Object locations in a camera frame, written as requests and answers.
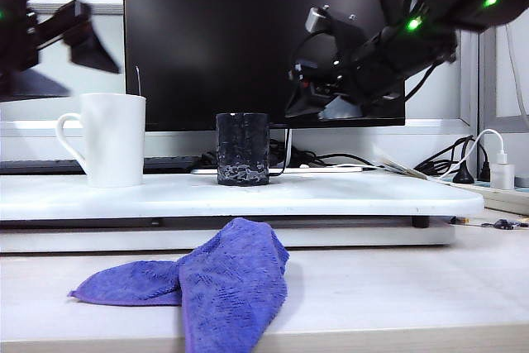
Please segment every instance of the keyboard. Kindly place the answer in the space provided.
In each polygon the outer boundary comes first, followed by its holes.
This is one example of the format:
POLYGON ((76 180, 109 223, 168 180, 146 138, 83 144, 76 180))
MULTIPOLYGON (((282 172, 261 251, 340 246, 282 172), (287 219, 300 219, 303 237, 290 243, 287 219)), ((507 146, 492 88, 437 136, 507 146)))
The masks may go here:
MULTIPOLYGON (((146 157, 144 174, 184 174, 199 166, 199 156, 146 157)), ((77 160, 0 161, 0 175, 84 174, 77 160)))

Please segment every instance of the white charger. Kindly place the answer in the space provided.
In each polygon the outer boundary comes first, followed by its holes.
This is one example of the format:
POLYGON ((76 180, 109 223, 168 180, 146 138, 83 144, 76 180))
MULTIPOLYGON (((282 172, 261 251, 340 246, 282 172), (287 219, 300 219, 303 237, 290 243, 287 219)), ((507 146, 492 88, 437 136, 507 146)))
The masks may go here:
POLYGON ((514 189, 514 165, 507 162, 507 153, 502 149, 498 152, 496 164, 490 165, 490 187, 493 189, 514 189))

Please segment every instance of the computer monitor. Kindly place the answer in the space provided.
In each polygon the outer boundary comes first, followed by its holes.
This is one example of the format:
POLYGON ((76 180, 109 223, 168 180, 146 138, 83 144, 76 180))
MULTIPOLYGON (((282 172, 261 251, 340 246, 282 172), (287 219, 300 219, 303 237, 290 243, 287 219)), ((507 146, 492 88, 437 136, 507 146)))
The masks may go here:
MULTIPOLYGON (((214 130, 221 112, 268 113, 277 128, 402 125, 402 100, 352 120, 285 117, 289 60, 309 9, 325 4, 354 14, 367 37, 385 25, 379 0, 125 0, 126 91, 140 93, 139 70, 146 130, 214 130)), ((335 53, 319 36, 301 56, 326 63, 335 53)))

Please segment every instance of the white desk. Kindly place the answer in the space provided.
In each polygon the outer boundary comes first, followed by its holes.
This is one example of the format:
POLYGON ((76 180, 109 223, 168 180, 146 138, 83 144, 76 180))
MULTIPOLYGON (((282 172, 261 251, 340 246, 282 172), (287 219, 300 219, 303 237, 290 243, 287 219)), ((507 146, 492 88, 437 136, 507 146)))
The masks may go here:
MULTIPOLYGON (((514 217, 487 212, 476 223, 514 217)), ((291 252, 264 352, 528 352, 529 231, 457 227, 450 247, 291 252)), ((2 257, 2 353, 183 352, 180 308, 78 303, 92 273, 178 255, 2 257)))

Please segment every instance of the green led light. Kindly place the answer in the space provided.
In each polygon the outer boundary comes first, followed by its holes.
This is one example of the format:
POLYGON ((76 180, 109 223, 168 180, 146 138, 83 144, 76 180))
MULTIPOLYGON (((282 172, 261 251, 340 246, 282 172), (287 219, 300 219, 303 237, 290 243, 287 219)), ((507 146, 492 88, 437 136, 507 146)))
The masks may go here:
POLYGON ((491 7, 492 5, 496 4, 498 0, 485 0, 483 3, 484 7, 491 7))
POLYGON ((422 24, 422 18, 416 17, 410 20, 410 22, 406 25, 406 29, 408 29, 410 32, 415 31, 419 26, 422 24))

